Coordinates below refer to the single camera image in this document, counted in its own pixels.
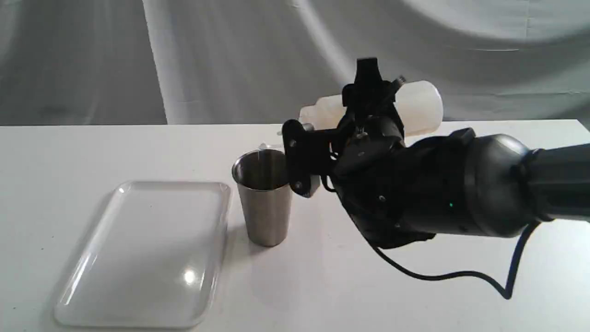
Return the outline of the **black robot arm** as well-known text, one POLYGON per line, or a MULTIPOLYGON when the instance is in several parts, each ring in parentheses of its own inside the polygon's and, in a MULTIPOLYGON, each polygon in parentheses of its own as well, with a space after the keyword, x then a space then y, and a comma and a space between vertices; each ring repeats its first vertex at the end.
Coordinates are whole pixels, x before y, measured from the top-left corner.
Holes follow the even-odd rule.
POLYGON ((474 129, 410 146, 394 105, 403 84, 357 60, 343 103, 353 131, 331 181, 364 239, 392 249, 438 234, 509 238, 529 224, 589 220, 589 145, 531 149, 474 129))

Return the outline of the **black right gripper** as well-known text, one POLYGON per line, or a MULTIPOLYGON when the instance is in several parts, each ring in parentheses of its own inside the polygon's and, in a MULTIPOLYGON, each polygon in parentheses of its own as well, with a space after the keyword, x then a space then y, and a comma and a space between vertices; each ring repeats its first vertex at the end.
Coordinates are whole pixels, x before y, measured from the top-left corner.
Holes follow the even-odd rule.
MULTIPOLYGON (((377 58, 360 58, 354 82, 342 89, 342 105, 354 121, 374 116, 400 121, 394 106, 400 88, 400 77, 382 78, 377 58)), ((465 188, 474 130, 431 136, 407 147, 392 120, 370 119, 363 133, 341 125, 331 142, 338 158, 330 179, 358 231, 381 249, 438 234, 474 235, 465 188)))

